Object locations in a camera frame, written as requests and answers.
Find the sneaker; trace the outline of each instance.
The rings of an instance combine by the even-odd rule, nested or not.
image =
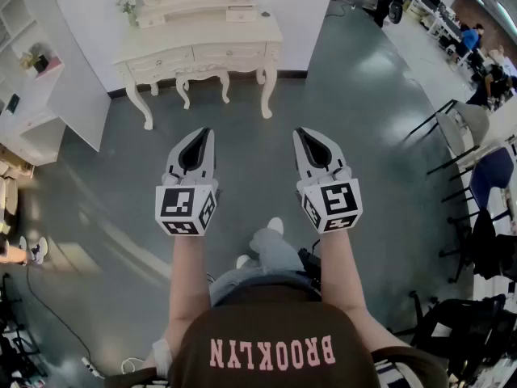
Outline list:
[[[48,243],[45,237],[40,238],[40,242],[31,249],[31,259],[37,264],[43,264],[43,259],[48,253]]]
[[[237,268],[242,268],[251,257],[248,255],[240,255],[237,259]]]
[[[22,249],[23,251],[27,251],[27,240],[24,236],[19,238],[19,245],[18,247]]]
[[[272,229],[274,231],[278,231],[282,236],[284,235],[284,224],[282,220],[280,220],[278,217],[272,218],[267,223],[267,228]]]

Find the gray floor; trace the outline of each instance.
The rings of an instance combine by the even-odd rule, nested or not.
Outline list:
[[[339,6],[330,11],[339,13]],[[440,204],[458,189],[448,182],[456,169],[426,177],[448,158],[438,131],[404,141],[433,111],[364,12],[347,9],[345,17],[325,20],[308,78],[278,81],[270,120],[261,117],[261,87],[251,79],[232,81],[228,105],[218,82],[193,84],[190,94],[191,110],[184,111],[174,88],[158,97],[144,93],[152,132],[127,98],[114,100],[99,153],[67,131],[58,162],[23,185],[20,230],[45,234],[51,244],[44,268],[30,270],[32,288],[85,340],[102,372],[119,372],[128,356],[146,356],[166,325],[172,241],[153,219],[154,188],[170,148],[201,126],[215,130],[223,190],[206,236],[214,276],[234,266],[273,216],[282,217],[293,246],[317,239],[295,197],[292,131],[307,126],[337,141],[359,178],[364,214],[351,241],[373,315],[400,329],[414,319],[411,289],[423,299],[469,295],[472,274],[449,285],[457,259],[438,258],[456,245],[447,217],[464,212]],[[9,270],[54,386],[101,386],[82,367],[82,346],[27,291],[26,269]]]

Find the flower vase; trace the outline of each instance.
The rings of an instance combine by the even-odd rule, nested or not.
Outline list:
[[[137,13],[135,13],[134,11],[132,11],[131,13],[128,13],[128,21],[129,21],[129,26],[138,27]]]

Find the white vanity table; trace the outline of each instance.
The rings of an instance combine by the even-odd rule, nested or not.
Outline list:
[[[229,71],[257,71],[264,85],[262,114],[271,117],[268,101],[276,83],[282,34],[274,16],[258,10],[255,21],[239,21],[245,9],[254,10],[250,0],[144,0],[138,21],[129,28],[114,64],[121,72],[128,97],[145,116],[145,129],[153,128],[152,113],[137,91],[137,84],[151,85],[175,78],[178,93],[190,106],[188,82],[218,76],[222,98],[229,86]],[[237,21],[227,21],[226,11],[234,7]]]

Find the brown t-shirt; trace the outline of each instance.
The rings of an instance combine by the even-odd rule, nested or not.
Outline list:
[[[433,356],[405,347],[370,353],[341,310],[309,300],[313,296],[306,291],[282,285],[234,292],[187,330],[170,367],[170,385],[448,386],[447,374]]]

